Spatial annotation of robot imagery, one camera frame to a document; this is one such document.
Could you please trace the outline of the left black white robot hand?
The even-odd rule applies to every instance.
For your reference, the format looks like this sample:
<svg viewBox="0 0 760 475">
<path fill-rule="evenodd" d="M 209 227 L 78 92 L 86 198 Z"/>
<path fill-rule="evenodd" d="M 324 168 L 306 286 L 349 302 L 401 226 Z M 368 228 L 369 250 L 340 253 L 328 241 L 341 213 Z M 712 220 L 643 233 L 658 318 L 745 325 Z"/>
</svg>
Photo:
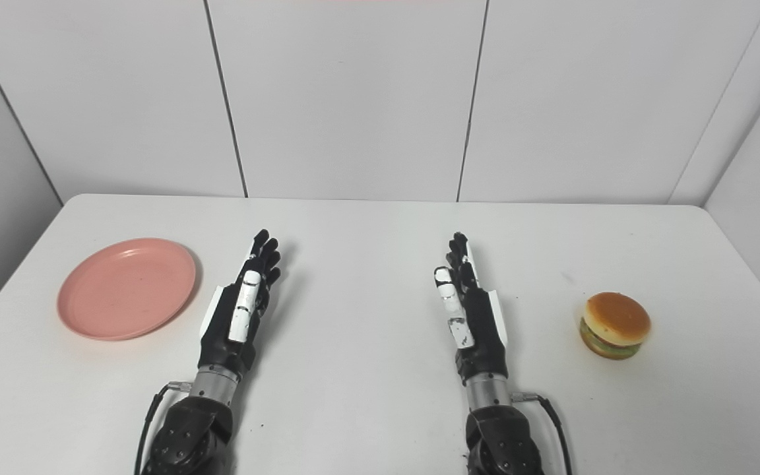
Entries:
<svg viewBox="0 0 760 475">
<path fill-rule="evenodd" d="M 254 339 L 281 270 L 278 240 L 262 229 L 251 243 L 236 281 L 221 289 L 200 339 L 199 369 L 226 369 L 242 379 L 257 357 Z"/>
</svg>

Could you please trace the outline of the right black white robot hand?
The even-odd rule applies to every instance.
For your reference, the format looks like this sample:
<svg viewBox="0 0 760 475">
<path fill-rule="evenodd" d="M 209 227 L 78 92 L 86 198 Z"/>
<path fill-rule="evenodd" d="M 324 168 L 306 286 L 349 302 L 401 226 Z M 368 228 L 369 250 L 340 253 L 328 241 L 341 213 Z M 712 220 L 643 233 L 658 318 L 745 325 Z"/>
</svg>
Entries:
<svg viewBox="0 0 760 475">
<path fill-rule="evenodd" d="M 445 258 L 447 265 L 435 268 L 433 279 L 447 312 L 462 385 L 478 375 L 509 376 L 499 300 L 480 285 L 467 235 L 453 234 Z"/>
</svg>

